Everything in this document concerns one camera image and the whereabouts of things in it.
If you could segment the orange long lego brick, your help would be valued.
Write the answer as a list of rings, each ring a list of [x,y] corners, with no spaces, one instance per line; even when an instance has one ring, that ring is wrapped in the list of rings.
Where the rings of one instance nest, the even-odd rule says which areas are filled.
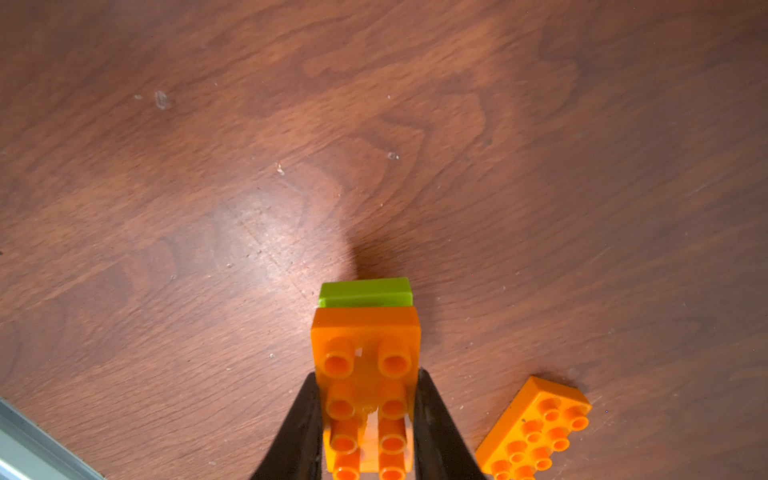
[[[319,308],[311,343],[332,477],[405,478],[414,463],[421,345],[416,309]]]
[[[577,388],[531,376],[476,449],[495,479],[533,479],[570,447],[569,435],[589,426],[592,405]]]

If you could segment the green long lego brick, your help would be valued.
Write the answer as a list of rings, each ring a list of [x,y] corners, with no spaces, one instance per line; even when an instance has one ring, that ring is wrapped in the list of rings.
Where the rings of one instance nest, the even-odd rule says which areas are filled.
[[[323,283],[319,308],[412,307],[408,278],[385,278]]]

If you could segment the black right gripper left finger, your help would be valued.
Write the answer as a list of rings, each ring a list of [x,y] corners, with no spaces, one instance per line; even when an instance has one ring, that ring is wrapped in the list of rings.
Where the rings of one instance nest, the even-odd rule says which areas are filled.
[[[323,417],[316,375],[305,378],[251,480],[322,478]]]

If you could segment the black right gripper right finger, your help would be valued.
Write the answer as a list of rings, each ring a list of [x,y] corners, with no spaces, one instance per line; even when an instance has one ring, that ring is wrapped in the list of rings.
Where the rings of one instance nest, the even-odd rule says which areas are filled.
[[[417,479],[486,478],[424,368],[418,373],[413,431]]]

